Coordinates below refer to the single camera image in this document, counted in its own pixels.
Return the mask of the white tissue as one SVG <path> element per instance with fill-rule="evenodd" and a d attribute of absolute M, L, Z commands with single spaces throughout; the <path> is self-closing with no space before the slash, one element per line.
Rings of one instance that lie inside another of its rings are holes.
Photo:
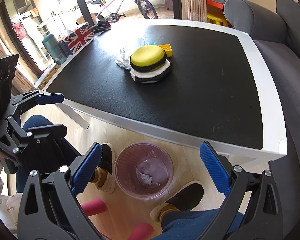
<path fill-rule="evenodd" d="M 115 56 L 115 63 L 125 70 L 130 70 L 132 68 L 130 65 L 130 52 L 123 47 L 120 48 Z"/>

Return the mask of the white black round case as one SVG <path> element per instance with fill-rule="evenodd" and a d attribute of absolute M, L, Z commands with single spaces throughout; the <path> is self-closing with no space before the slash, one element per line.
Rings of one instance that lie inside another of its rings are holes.
<path fill-rule="evenodd" d="M 132 68 L 130 75 L 133 81 L 137 83 L 155 83 L 163 79 L 170 72 L 171 68 L 171 62 L 166 60 L 164 64 L 149 72 L 138 72 Z"/>

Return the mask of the yellow black round case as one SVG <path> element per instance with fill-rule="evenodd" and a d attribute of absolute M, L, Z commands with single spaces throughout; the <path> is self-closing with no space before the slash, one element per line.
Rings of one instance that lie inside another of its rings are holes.
<path fill-rule="evenodd" d="M 130 65 L 139 72 L 149 72 L 164 64 L 166 52 L 157 45 L 148 45 L 138 48 L 130 56 Z"/>

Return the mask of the clear round container blue lid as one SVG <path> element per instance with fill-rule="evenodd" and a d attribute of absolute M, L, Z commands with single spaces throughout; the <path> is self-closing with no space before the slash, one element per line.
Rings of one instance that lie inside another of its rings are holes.
<path fill-rule="evenodd" d="M 155 41 L 145 41 L 143 38 L 138 39 L 138 47 L 155 45 Z"/>

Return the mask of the yellow toy brick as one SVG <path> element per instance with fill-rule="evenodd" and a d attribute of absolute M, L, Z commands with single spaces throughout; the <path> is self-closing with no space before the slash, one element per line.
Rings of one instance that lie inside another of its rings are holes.
<path fill-rule="evenodd" d="M 162 45 L 159 45 L 159 47 L 165 51 L 167 57 L 173 56 L 172 47 L 170 44 L 162 44 Z"/>

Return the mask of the pink translucent trash bin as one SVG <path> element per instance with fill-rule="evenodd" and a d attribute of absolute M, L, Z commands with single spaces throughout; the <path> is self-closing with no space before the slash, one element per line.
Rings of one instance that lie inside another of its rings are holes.
<path fill-rule="evenodd" d="M 139 200 L 150 200 L 168 189 L 174 167 L 170 155 L 162 147 L 150 142 L 136 142 L 118 155 L 113 174 L 125 194 Z"/>

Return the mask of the wooden notebook under phone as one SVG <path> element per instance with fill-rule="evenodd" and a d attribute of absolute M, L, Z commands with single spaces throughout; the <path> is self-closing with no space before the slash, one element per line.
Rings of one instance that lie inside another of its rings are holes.
<path fill-rule="evenodd" d="M 40 77 L 39 88 L 43 89 L 47 83 L 51 80 L 51 78 L 55 75 L 55 73 L 59 70 L 60 65 L 55 64 L 54 66 L 49 66 L 45 72 Z"/>

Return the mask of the teal water bottle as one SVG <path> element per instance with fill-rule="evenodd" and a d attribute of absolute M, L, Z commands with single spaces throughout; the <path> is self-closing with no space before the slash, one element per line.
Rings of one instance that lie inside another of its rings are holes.
<path fill-rule="evenodd" d="M 67 56 L 53 34 L 47 35 L 42 40 L 42 44 L 55 63 L 61 65 L 66 61 Z"/>

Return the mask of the black slipper left foot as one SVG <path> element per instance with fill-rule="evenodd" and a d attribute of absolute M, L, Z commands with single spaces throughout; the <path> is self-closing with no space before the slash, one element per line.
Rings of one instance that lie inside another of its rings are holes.
<path fill-rule="evenodd" d="M 101 145 L 102 158 L 95 169 L 95 177 L 92 183 L 103 193 L 113 193 L 115 189 L 115 179 L 113 177 L 113 166 L 115 163 L 115 151 L 110 143 Z"/>

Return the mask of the black slipper foot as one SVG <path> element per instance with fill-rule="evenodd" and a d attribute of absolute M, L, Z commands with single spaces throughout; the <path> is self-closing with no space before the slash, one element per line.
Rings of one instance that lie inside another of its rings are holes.
<path fill-rule="evenodd" d="M 163 219 L 163 216 L 169 212 L 191 211 L 201 202 L 203 195 L 203 184 L 197 180 L 191 181 L 169 199 L 153 208 L 150 217 L 153 221 L 159 223 Z"/>
<path fill-rule="evenodd" d="M 103 193 L 113 193 L 115 189 L 115 179 L 113 177 L 113 166 L 115 163 L 115 151 L 110 143 L 101 145 L 102 158 L 95 169 L 95 177 L 92 183 Z"/>

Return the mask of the black slipper right foot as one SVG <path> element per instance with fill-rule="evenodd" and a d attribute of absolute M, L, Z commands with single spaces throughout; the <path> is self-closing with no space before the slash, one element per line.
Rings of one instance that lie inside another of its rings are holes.
<path fill-rule="evenodd" d="M 203 195 L 203 184 L 197 180 L 191 181 L 169 199 L 153 208 L 150 217 L 153 221 L 159 223 L 163 219 L 163 216 L 169 212 L 191 211 L 201 202 Z"/>

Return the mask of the union jack tissue box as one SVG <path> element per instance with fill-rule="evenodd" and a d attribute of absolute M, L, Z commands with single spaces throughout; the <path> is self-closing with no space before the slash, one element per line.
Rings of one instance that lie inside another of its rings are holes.
<path fill-rule="evenodd" d="M 61 38 L 59 44 L 67 56 L 76 54 L 94 39 L 94 33 L 88 22 L 80 24 L 74 31 Z"/>

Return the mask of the pink dumbbell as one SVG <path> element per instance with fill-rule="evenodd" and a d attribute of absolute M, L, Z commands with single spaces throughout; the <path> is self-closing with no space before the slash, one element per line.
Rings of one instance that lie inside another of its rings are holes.
<path fill-rule="evenodd" d="M 98 215 L 99 213 L 104 213 L 107 211 L 107 207 L 101 199 L 91 200 L 81 205 L 81 208 L 88 217 Z M 153 232 L 154 229 L 150 224 L 142 222 L 134 228 L 127 239 L 146 240 L 149 239 Z"/>

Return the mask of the white bicycle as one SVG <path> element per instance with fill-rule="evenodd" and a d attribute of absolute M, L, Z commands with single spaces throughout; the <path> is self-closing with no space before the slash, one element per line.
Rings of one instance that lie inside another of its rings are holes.
<path fill-rule="evenodd" d="M 134 9 L 137 9 L 147 20 L 158 18 L 157 11 L 150 0 L 91 0 L 88 4 L 94 10 L 97 21 L 116 23 Z"/>

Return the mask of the grey fabric sofa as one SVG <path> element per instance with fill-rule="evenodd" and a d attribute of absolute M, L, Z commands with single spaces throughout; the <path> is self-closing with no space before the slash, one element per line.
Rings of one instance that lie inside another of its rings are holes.
<path fill-rule="evenodd" d="M 250 35 L 275 82 L 287 129 L 287 155 L 269 166 L 279 191 L 283 234 L 300 220 L 300 4 L 276 0 L 272 12 L 247 0 L 226 0 L 225 18 Z"/>

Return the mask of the yellow plastic stool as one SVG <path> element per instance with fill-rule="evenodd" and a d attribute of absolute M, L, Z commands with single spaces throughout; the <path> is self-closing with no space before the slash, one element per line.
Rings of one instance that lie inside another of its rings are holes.
<path fill-rule="evenodd" d="M 228 27 L 228 22 L 224 16 L 216 16 L 210 13 L 207 13 L 207 22 L 215 25 L 222 25 Z"/>

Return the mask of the patterned beige curtain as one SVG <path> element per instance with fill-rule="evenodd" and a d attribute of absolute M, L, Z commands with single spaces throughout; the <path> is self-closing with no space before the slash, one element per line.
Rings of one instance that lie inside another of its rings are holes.
<path fill-rule="evenodd" d="M 184 0 L 184 19 L 189 21 L 206 22 L 206 0 Z"/>

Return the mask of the orange kids table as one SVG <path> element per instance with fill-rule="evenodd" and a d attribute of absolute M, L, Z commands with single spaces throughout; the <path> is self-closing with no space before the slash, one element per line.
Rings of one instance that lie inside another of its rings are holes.
<path fill-rule="evenodd" d="M 213 12 L 215 13 L 221 13 L 223 12 L 223 1 L 219 0 L 206 0 L 206 5 L 207 5 L 207 12 L 212 14 Z"/>

